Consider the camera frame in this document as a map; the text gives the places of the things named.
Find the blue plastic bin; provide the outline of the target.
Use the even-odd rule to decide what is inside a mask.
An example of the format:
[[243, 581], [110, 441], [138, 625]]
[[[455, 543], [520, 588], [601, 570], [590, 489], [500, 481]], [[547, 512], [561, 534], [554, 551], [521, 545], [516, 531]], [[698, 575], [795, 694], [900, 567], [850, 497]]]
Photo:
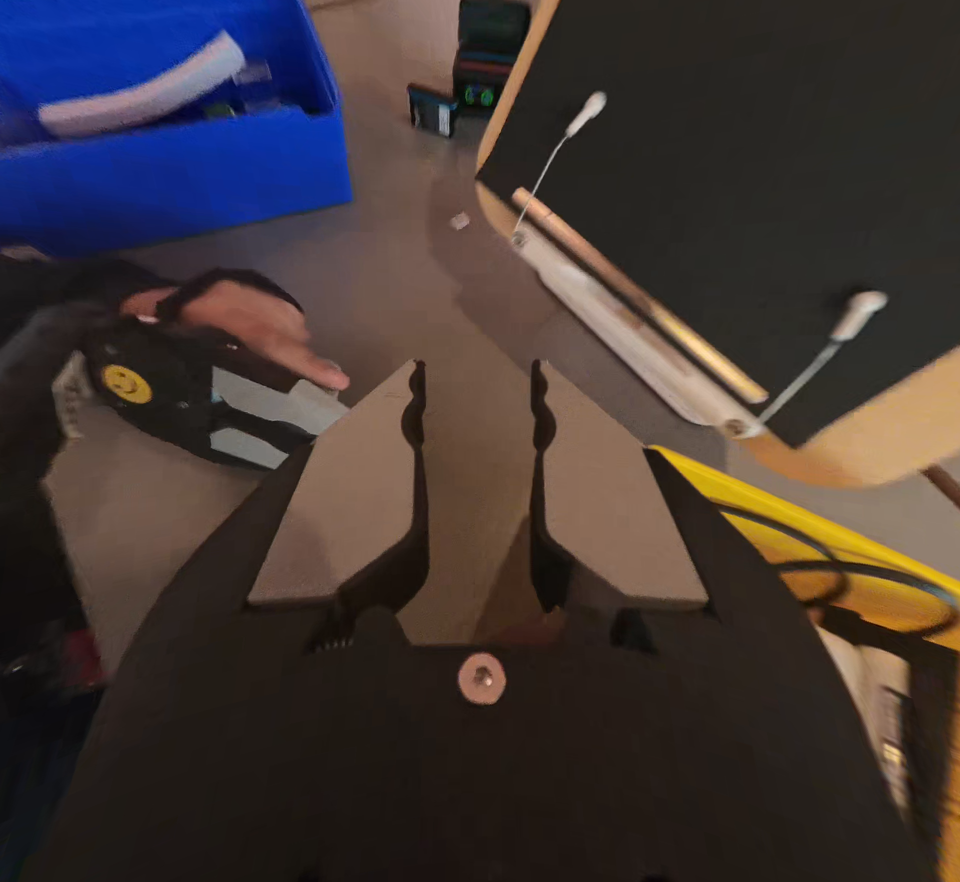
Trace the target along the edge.
[[305, 0], [2, 0], [2, 82], [37, 109], [152, 80], [225, 32], [278, 106], [2, 148], [2, 242], [78, 257], [354, 198], [341, 96]]

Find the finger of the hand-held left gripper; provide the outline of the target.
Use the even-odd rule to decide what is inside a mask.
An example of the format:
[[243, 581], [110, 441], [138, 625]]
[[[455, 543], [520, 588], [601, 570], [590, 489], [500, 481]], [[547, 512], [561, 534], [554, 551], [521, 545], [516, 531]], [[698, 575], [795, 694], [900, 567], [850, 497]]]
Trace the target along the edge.
[[293, 451], [293, 433], [286, 431], [261, 437], [236, 428], [222, 428], [211, 432], [208, 441], [210, 461], [257, 471], [280, 467]]
[[229, 424], [262, 436], [270, 428], [287, 428], [316, 437], [351, 411], [336, 391], [309, 381], [295, 379], [281, 391], [223, 368], [212, 369], [212, 399]]

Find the person's left hand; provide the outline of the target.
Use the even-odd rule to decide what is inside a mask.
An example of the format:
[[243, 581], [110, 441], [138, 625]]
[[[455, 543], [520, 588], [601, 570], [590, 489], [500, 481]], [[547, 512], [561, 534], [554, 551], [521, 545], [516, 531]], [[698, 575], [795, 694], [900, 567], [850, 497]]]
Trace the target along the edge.
[[190, 299], [179, 288], [153, 288], [121, 304], [121, 314], [159, 320], [161, 305], [174, 300], [177, 321], [187, 330], [212, 329], [230, 336], [260, 359], [336, 392], [349, 388], [350, 377], [335, 363], [316, 355], [303, 313], [288, 301], [249, 285], [221, 280]]

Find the black wooden book stand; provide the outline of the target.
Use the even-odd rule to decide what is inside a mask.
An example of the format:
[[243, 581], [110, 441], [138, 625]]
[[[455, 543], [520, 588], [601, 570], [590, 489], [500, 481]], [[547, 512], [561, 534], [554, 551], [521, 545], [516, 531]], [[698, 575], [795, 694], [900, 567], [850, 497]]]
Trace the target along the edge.
[[959, 0], [540, 0], [484, 211], [681, 417], [811, 484], [958, 456]]

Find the black battery charger case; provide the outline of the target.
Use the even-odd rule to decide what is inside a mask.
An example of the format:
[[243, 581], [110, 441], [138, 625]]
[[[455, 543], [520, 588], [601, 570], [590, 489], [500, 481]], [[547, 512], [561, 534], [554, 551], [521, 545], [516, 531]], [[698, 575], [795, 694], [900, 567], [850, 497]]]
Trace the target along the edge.
[[520, 0], [460, 0], [453, 98], [463, 117], [489, 117], [519, 58], [532, 21]]

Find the yellow plastic bin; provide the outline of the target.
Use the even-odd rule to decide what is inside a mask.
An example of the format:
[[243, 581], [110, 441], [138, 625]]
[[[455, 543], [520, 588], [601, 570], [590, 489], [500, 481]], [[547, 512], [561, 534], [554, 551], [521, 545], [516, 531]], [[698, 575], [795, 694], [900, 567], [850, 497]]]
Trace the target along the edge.
[[958, 880], [958, 580], [687, 456], [654, 449], [777, 569], [816, 632], [820, 626], [909, 663], [909, 820], [894, 807], [935, 879]]

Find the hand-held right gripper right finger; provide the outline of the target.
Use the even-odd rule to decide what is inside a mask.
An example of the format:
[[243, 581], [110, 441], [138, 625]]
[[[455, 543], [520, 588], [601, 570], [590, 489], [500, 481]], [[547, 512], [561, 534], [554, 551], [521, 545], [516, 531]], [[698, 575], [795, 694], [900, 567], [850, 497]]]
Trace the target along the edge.
[[530, 573], [543, 611], [705, 607], [643, 443], [546, 361], [532, 364], [531, 411]]

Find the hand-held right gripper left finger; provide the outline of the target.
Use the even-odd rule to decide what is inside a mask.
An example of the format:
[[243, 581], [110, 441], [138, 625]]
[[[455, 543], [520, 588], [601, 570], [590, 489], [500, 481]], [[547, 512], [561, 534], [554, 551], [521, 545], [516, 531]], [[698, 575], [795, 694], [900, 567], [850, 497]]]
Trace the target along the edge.
[[426, 582], [426, 366], [410, 360], [315, 440], [247, 602], [401, 611]]

